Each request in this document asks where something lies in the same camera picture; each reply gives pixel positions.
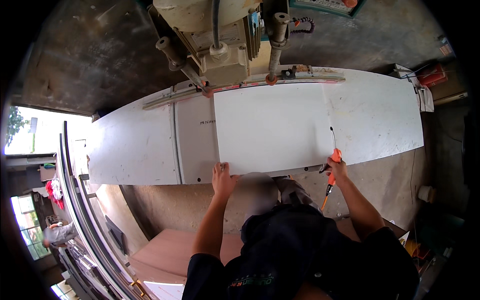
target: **pipe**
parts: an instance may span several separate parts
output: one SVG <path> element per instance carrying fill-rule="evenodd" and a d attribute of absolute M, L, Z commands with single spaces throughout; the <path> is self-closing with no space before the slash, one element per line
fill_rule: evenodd
<path fill-rule="evenodd" d="M 168 68 L 171 71 L 181 70 L 185 76 L 193 82 L 193 84 L 202 90 L 202 95 L 207 98 L 213 96 L 213 90 L 210 87 L 205 86 L 200 76 L 198 76 L 192 66 L 187 63 L 186 59 L 178 55 L 167 36 L 159 39 L 155 47 L 166 55 L 169 60 Z"/>
<path fill-rule="evenodd" d="M 277 82 L 277 77 L 275 76 L 276 70 L 278 68 L 278 63 L 280 62 L 280 55 L 282 54 L 282 49 L 287 44 L 285 39 L 285 32 L 287 30 L 288 24 L 290 23 L 290 16 L 283 12 L 277 12 L 273 17 L 273 34 L 270 37 L 270 45 L 272 50 L 270 51 L 270 62 L 268 64 L 268 69 L 270 70 L 269 75 L 266 77 L 266 82 L 269 85 L 274 85 Z"/>
<path fill-rule="evenodd" d="M 220 31 L 218 29 L 218 14 L 220 8 L 220 0 L 212 1 L 212 35 L 213 35 L 213 48 L 220 49 Z"/>

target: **black shirt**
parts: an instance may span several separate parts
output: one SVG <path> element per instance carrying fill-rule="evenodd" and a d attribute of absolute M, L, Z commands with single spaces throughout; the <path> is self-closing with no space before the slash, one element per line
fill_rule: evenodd
<path fill-rule="evenodd" d="M 308 205 L 252 216 L 241 238 L 240 256 L 226 266 L 209 254 L 191 257 L 182 299 L 292 299 L 309 281 L 334 300 L 402 300 L 413 298 L 419 283 L 390 228 L 352 241 Z"/>

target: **orange screwdriver handle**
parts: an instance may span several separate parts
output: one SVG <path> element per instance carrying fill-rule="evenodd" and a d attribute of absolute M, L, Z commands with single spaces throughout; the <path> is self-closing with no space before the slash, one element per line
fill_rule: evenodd
<path fill-rule="evenodd" d="M 333 154 L 332 154 L 332 160 L 335 161 L 336 163 L 339 163 L 342 161 L 342 151 L 340 149 L 333 149 Z M 333 176 L 333 172 L 330 173 L 330 176 L 328 176 L 328 184 L 334 186 L 335 185 L 335 176 Z"/>

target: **concrete floor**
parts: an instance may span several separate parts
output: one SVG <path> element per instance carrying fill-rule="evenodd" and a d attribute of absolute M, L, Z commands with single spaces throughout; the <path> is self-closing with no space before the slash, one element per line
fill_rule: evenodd
<path fill-rule="evenodd" d="M 140 3 L 59 1 L 26 57 L 13 102 L 91 115 L 186 80 L 168 70 Z M 299 8 L 290 16 L 311 17 L 316 29 L 291 37 L 282 64 L 385 73 L 392 63 L 415 68 L 444 57 L 443 32 L 421 0 L 366 1 L 354 19 Z"/>
<path fill-rule="evenodd" d="M 416 194 L 427 180 L 425 148 L 348 166 L 348 174 L 363 195 L 387 220 L 410 229 L 421 200 Z M 322 205 L 327 177 L 318 172 L 294 175 L 312 199 Z M 211 184 L 134 186 L 147 219 L 155 230 L 197 230 L 213 196 Z M 238 232 L 243 225 L 249 199 L 234 192 L 224 218 L 224 232 Z M 348 208 L 338 188 L 334 187 L 324 209 L 327 217 L 345 216 Z"/>

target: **hand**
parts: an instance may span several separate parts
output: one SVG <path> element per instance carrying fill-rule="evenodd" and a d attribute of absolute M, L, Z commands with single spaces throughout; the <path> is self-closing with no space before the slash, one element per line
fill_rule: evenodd
<path fill-rule="evenodd" d="M 227 200 L 235 188 L 240 175 L 230 176 L 230 165 L 224 164 L 223 170 L 220 163 L 216 163 L 213 167 L 212 185 L 215 191 L 215 196 L 220 199 Z"/>
<path fill-rule="evenodd" d="M 345 179 L 348 179 L 347 164 L 344 161 L 336 163 L 331 157 L 328 157 L 327 163 L 330 166 L 326 170 L 327 176 L 330 176 L 330 174 L 333 173 L 336 181 L 344 181 Z"/>

